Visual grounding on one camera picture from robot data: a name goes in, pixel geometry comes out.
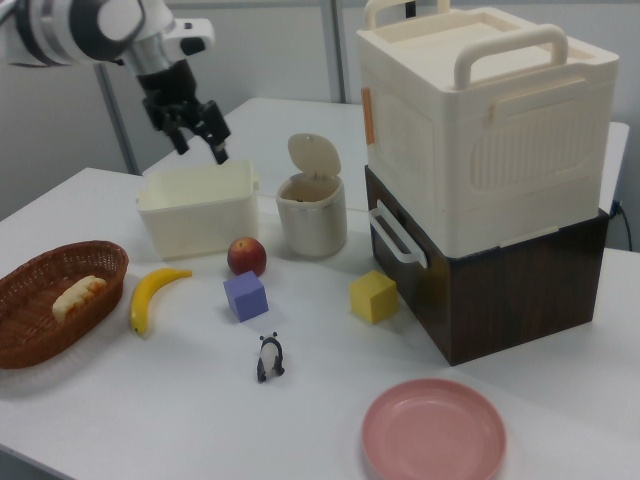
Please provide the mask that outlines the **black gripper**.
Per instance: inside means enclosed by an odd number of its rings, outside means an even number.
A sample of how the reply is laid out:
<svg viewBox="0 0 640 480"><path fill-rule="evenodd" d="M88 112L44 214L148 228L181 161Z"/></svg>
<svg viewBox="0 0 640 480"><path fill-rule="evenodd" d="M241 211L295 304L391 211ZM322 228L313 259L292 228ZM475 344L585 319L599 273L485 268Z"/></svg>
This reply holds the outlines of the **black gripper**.
<svg viewBox="0 0 640 480"><path fill-rule="evenodd" d="M215 101L199 105L196 81L186 60L154 74L140 75L137 80L152 126L165 133L179 155L189 150L181 128L193 127L192 132L209 145L218 165L228 160L229 127Z"/></svg>

